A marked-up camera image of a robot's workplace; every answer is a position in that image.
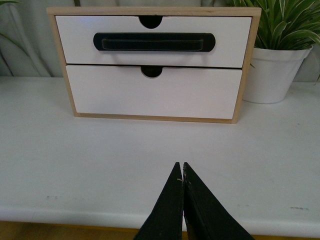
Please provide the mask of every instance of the white flower pot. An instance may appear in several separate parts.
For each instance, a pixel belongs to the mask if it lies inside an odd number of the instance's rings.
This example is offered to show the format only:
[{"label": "white flower pot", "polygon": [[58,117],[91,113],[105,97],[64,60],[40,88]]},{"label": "white flower pot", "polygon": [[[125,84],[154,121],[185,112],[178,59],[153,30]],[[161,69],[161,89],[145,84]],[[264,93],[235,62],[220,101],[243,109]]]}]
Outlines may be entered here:
[{"label": "white flower pot", "polygon": [[282,101],[309,53],[310,49],[254,48],[243,100],[258,104]]}]

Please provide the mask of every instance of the drawer gap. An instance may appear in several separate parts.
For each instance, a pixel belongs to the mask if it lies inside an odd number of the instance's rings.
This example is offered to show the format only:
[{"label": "drawer gap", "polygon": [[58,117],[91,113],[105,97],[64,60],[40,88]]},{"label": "drawer gap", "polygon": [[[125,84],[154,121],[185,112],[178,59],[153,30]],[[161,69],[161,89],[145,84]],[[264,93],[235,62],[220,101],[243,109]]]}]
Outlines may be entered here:
[{"label": "drawer gap", "polygon": [[242,70],[242,67],[215,67],[215,66],[180,66],[180,65],[135,65],[135,64],[81,64],[69,63],[67,66],[110,66],[110,67],[161,67],[161,68],[183,68],[183,69],[224,69]]}]

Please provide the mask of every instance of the cabinet top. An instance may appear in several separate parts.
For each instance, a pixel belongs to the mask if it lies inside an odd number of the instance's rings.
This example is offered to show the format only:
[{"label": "cabinet top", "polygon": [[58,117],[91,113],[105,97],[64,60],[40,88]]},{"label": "cabinet top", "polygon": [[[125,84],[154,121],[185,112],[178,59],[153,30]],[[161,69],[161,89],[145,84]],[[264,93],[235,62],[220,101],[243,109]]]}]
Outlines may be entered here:
[{"label": "cabinet top", "polygon": [[90,15],[90,16],[234,16],[259,17],[258,7],[127,7],[127,6],[88,6],[88,7],[48,7],[48,15]]}]

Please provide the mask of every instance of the drawer front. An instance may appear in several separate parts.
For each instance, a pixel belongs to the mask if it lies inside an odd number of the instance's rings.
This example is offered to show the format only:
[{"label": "drawer front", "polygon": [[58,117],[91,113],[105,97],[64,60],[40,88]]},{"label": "drawer front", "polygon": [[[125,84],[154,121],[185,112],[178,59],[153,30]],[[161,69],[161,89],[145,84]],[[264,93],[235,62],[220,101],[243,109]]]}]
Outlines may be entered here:
[{"label": "drawer front", "polygon": [[241,70],[164,67],[146,77],[133,66],[66,66],[78,113],[232,119]]},{"label": "drawer front", "polygon": [[[138,16],[56,16],[67,64],[161,65],[241,68],[245,56],[251,17],[164,16],[149,29]],[[212,33],[210,52],[99,51],[96,33]]]}]

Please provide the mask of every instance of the drawer unit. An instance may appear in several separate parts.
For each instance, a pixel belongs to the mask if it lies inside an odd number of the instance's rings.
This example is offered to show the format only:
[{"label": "drawer unit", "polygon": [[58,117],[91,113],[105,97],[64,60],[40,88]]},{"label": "drawer unit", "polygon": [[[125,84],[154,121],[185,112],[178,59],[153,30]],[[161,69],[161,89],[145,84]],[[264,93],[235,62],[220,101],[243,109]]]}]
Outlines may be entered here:
[{"label": "drawer unit", "polygon": [[259,8],[47,12],[75,116],[237,122]]}]

